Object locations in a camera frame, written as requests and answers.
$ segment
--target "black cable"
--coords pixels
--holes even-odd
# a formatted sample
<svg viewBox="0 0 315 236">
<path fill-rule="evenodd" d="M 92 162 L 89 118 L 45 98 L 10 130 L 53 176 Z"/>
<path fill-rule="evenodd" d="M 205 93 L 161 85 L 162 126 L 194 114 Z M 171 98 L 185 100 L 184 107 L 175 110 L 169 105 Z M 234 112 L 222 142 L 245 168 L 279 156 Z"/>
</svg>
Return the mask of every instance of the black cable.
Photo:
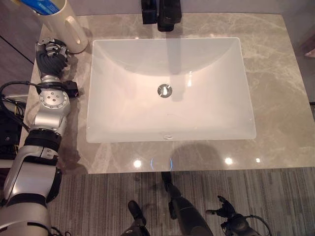
<svg viewBox="0 0 315 236">
<path fill-rule="evenodd" d="M 61 87 L 51 87 L 51 86 L 45 86 L 45 85 L 37 85 L 34 83 L 31 83 L 29 81 L 11 81 L 8 83 L 5 83 L 4 85 L 2 85 L 0 87 L 0 97 L 4 98 L 4 95 L 2 93 L 2 91 L 8 87 L 9 85 L 32 85 L 35 86 L 36 88 L 40 88 L 40 89 L 59 89 L 61 90 Z M 5 106 L 5 104 L 3 103 L 3 99 L 0 99 L 0 107 L 2 108 L 3 112 L 11 119 L 13 119 L 16 123 L 18 123 L 19 125 L 23 126 L 26 131 L 29 132 L 30 128 L 21 120 L 19 119 L 17 116 L 15 116 L 13 113 L 11 113 L 7 107 Z"/>
<path fill-rule="evenodd" d="M 50 236 L 63 236 L 63 234 L 61 233 L 61 231 L 59 229 L 57 229 L 56 227 L 51 227 L 52 230 L 55 230 L 57 232 L 57 234 L 50 234 Z M 71 236 L 71 233 L 69 231 L 66 231 L 64 233 L 64 236 Z"/>
<path fill-rule="evenodd" d="M 267 229 L 268 229 L 268 236 L 272 236 L 272 233 L 271 233 L 271 230 L 270 230 L 270 228 L 269 228 L 269 225 L 267 224 L 266 221 L 264 221 L 263 218 L 261 218 L 261 217 L 259 217 L 259 216 L 257 216 L 257 215 L 248 215 L 248 216 L 244 216 L 244 218 L 245 218 L 245 219 L 246 219 L 246 218 L 255 218 L 255 219 L 260 220 L 260 221 L 267 227 Z"/>
<path fill-rule="evenodd" d="M 9 102 L 9 103 L 15 105 L 15 107 L 17 108 L 17 111 L 18 111 L 18 113 L 19 113 L 19 116 L 21 116 L 21 117 L 23 118 L 23 116 L 24 116 L 23 107 L 22 107 L 17 101 L 14 101 L 14 100 L 12 100 L 12 99 L 8 99 L 8 98 L 6 98 L 6 97 L 3 97 L 2 99 L 3 99 L 5 102 Z"/>
</svg>

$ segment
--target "gray marble countertop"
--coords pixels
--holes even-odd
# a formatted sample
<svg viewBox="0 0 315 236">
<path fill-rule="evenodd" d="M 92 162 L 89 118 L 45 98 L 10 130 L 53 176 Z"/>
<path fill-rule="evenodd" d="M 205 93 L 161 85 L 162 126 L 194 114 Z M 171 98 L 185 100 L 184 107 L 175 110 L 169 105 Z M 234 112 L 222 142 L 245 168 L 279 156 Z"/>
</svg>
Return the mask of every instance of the gray marble countertop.
<svg viewBox="0 0 315 236">
<path fill-rule="evenodd" d="M 78 83 L 80 96 L 60 147 L 59 165 L 68 174 L 188 170 L 262 169 L 315 166 L 315 124 L 281 15 L 185 13 L 173 32 L 143 25 L 139 14 L 80 16 L 89 44 L 71 58 L 63 79 Z M 53 36 L 43 27 L 41 38 Z M 250 87 L 257 137 L 253 140 L 165 141 L 89 144 L 86 118 L 92 42 L 95 39 L 239 37 Z M 39 83 L 35 65 L 31 81 Z M 25 122 L 38 110 L 30 88 Z M 23 130 L 21 144 L 26 132 Z M 232 160 L 226 164 L 226 158 Z M 134 161 L 141 161 L 136 168 Z"/>
</svg>

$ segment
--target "vanity top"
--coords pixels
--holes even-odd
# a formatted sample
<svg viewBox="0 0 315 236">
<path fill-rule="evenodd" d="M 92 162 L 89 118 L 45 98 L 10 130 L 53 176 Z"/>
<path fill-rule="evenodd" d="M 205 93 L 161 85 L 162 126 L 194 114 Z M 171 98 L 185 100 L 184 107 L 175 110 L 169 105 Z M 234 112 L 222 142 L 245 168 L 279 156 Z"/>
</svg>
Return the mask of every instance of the vanity top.
<svg viewBox="0 0 315 236">
<path fill-rule="evenodd" d="M 235 170 L 315 166 L 315 123 L 293 48 L 281 15 L 184 13 L 172 32 L 143 25 L 140 14 L 80 16 L 89 44 L 70 58 L 63 80 L 74 80 L 80 96 L 59 150 L 67 174 Z M 43 26 L 40 38 L 53 36 Z M 241 40 L 257 137 L 252 140 L 165 141 L 89 144 L 86 119 L 92 42 L 95 39 L 238 37 Z M 31 81 L 39 83 L 35 64 Z M 25 122 L 38 111 L 30 88 Z M 26 138 L 21 135 L 21 145 Z"/>
</svg>

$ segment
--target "gray carpet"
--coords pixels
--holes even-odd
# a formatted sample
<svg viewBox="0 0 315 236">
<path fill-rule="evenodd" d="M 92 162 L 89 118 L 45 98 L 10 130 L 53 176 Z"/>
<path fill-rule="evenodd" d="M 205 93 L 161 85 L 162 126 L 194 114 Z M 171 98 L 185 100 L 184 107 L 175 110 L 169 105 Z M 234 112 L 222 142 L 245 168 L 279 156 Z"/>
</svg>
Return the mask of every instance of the gray carpet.
<svg viewBox="0 0 315 236">
<path fill-rule="evenodd" d="M 243 215 L 256 214 L 274 236 L 315 235 L 315 168 L 173 172 L 174 183 L 204 216 L 215 236 L 223 236 L 217 209 L 220 194 Z M 160 173 L 64 176 L 59 196 L 49 204 L 52 225 L 73 236 L 119 236 L 132 223 L 127 209 L 136 200 L 144 210 L 151 236 L 180 235 L 168 213 Z M 256 220 L 251 226 L 267 231 Z"/>
</svg>

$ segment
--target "sink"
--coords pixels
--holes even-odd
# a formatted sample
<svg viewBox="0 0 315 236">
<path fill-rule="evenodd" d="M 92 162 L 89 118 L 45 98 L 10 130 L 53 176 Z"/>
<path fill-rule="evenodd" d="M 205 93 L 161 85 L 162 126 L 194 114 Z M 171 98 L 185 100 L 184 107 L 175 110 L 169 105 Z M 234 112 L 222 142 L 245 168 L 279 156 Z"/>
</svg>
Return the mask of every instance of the sink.
<svg viewBox="0 0 315 236">
<path fill-rule="evenodd" d="M 239 38 L 93 42 L 87 142 L 255 137 Z"/>
</svg>

